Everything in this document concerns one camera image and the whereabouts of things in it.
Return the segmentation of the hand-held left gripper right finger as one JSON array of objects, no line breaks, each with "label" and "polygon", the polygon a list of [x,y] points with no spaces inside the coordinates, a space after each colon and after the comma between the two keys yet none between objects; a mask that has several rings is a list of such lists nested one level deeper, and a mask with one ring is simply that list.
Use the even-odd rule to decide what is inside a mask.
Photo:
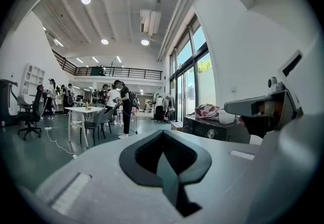
[{"label": "hand-held left gripper right finger", "polygon": [[178,210],[162,210],[162,224],[246,224],[255,185],[247,178],[251,163],[261,151],[261,145],[219,141],[178,131],[163,131],[164,138],[177,140],[197,154],[195,161],[187,155],[172,152],[190,163],[195,172],[208,166],[200,179],[185,185],[184,195],[200,210],[184,217]]}]

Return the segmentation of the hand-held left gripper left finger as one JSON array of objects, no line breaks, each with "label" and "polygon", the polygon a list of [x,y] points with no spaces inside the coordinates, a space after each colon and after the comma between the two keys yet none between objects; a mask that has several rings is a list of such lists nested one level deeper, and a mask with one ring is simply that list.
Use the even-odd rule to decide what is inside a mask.
[{"label": "hand-held left gripper left finger", "polygon": [[183,216],[161,188],[140,186],[119,165],[124,148],[148,136],[133,135],[97,145],[61,167],[36,196],[61,221],[77,224],[177,224]]}]

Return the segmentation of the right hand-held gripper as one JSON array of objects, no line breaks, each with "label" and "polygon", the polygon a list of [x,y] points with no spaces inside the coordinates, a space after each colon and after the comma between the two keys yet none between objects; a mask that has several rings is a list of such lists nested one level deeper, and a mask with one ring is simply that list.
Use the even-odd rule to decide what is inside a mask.
[{"label": "right hand-held gripper", "polygon": [[[299,99],[289,83],[290,76],[302,60],[303,54],[297,50],[293,55],[277,70],[278,77],[268,79],[268,95],[229,101],[224,104],[224,110],[233,115],[239,115],[250,135],[260,138],[273,130],[281,129],[285,124],[295,119],[301,112]],[[265,105],[265,115],[268,117],[256,117],[260,114],[259,106]]]}]

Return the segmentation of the glass sliding door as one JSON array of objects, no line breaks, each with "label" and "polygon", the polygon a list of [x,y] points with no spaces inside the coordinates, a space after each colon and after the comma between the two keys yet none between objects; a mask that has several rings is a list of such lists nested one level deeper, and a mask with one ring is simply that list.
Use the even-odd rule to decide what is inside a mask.
[{"label": "glass sliding door", "polygon": [[197,15],[185,25],[170,54],[170,95],[172,121],[183,121],[200,105],[216,104],[211,55]]}]

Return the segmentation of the black and white printer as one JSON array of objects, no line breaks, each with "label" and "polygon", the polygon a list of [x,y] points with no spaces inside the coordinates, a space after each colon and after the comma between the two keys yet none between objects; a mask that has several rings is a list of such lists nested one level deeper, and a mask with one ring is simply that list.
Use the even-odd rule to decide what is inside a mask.
[{"label": "black and white printer", "polygon": [[17,82],[0,79],[0,125],[12,126],[18,124],[18,112],[15,110],[14,103],[18,99],[13,91],[13,86],[18,87]]}]

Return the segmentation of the white plastic box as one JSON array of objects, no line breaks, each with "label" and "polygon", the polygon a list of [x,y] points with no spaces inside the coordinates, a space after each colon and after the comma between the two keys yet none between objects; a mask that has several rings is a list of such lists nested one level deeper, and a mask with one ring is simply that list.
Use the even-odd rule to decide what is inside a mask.
[{"label": "white plastic box", "polygon": [[228,124],[234,123],[236,115],[229,114],[225,110],[222,109],[222,110],[218,111],[218,117],[219,117],[220,124],[228,125]]}]

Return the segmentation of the pink checked cloth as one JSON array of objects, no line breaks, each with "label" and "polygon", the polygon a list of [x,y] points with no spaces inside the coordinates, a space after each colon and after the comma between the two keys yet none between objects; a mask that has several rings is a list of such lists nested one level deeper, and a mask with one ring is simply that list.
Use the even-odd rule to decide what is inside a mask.
[{"label": "pink checked cloth", "polygon": [[218,116],[220,108],[212,104],[202,104],[195,108],[194,115],[199,119],[212,119]]}]

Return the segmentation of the gray chair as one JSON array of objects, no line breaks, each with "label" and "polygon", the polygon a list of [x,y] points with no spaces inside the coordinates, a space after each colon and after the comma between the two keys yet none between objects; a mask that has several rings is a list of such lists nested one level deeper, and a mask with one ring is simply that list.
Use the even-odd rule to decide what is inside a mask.
[{"label": "gray chair", "polygon": [[104,133],[104,123],[103,123],[103,117],[105,114],[105,109],[101,109],[98,111],[94,116],[92,121],[84,121],[84,129],[85,129],[85,137],[87,137],[87,131],[92,131],[92,139],[93,139],[93,145],[96,145],[96,135],[97,139],[100,139],[100,133],[103,132],[103,137],[105,137]]},{"label": "gray chair", "polygon": [[112,122],[113,112],[114,112],[114,109],[111,109],[107,113],[104,114],[104,116],[102,118],[102,123],[101,123],[101,131],[102,132],[106,131],[105,130],[105,127],[108,126],[109,127],[109,131],[111,133],[110,123]]}]

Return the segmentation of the black tripod stand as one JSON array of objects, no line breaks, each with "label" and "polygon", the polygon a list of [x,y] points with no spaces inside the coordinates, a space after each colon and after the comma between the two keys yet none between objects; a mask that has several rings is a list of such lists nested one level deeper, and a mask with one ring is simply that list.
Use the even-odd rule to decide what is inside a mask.
[{"label": "black tripod stand", "polygon": [[131,117],[130,131],[135,133],[136,135],[138,134],[138,116],[137,116],[137,112],[135,112],[135,115],[133,115]]}]

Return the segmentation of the white table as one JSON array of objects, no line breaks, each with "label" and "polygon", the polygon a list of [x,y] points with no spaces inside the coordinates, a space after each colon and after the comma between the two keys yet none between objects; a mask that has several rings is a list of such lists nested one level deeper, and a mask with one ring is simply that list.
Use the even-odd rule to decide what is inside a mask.
[{"label": "white table", "polygon": [[[67,107],[67,110],[69,110],[68,113],[68,141],[71,142],[71,134],[72,134],[72,127],[75,126],[77,128],[80,128],[82,130],[82,138],[84,139],[86,147],[89,147],[88,140],[86,137],[86,128],[85,128],[85,115],[89,113],[97,113],[102,110],[104,110],[103,107],[94,107],[94,106],[88,106],[88,107]],[[81,116],[81,124],[74,123],[72,121],[72,112],[76,112]]]}]

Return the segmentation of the clothes rack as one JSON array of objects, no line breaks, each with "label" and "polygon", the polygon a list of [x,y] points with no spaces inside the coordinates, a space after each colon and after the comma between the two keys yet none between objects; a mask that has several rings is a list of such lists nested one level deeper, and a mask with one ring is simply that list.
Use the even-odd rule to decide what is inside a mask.
[{"label": "clothes rack", "polygon": [[163,98],[164,121],[170,123],[175,120],[175,99],[171,94]]}]

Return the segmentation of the black office chair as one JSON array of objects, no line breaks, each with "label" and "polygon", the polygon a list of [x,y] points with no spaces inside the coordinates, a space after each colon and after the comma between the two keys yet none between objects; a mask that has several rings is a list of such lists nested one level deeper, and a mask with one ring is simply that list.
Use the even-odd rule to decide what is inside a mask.
[{"label": "black office chair", "polygon": [[24,105],[25,111],[18,112],[19,122],[24,122],[27,127],[18,130],[17,134],[20,135],[21,132],[25,132],[23,140],[26,141],[28,133],[36,133],[38,138],[41,138],[42,129],[37,126],[37,122],[41,120],[41,114],[39,112],[39,103],[43,95],[43,86],[38,85],[36,88],[36,96],[32,105]]}]

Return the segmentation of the black mezzanine railing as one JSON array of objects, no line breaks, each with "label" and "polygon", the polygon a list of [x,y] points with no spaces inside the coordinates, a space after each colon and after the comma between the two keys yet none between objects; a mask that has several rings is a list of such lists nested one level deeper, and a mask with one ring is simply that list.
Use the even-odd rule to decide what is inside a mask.
[{"label": "black mezzanine railing", "polygon": [[162,71],[124,68],[124,67],[77,67],[65,57],[52,50],[61,68],[74,76],[101,76],[101,77],[119,77],[119,78],[136,78],[148,80],[162,80]]}]

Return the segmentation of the ceiling air conditioner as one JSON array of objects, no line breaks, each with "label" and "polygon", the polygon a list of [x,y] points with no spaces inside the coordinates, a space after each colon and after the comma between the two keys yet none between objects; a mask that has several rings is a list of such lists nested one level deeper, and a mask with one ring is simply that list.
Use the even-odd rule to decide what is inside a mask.
[{"label": "ceiling air conditioner", "polygon": [[153,36],[158,33],[161,20],[161,11],[141,10],[140,11],[140,32]]}]

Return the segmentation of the white wall shelf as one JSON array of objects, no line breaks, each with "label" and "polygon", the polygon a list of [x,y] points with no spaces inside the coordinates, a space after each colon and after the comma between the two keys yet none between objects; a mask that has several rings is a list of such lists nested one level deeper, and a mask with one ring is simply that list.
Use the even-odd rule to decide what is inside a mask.
[{"label": "white wall shelf", "polygon": [[23,74],[21,94],[35,96],[38,85],[42,85],[45,78],[45,71],[28,63]]}]

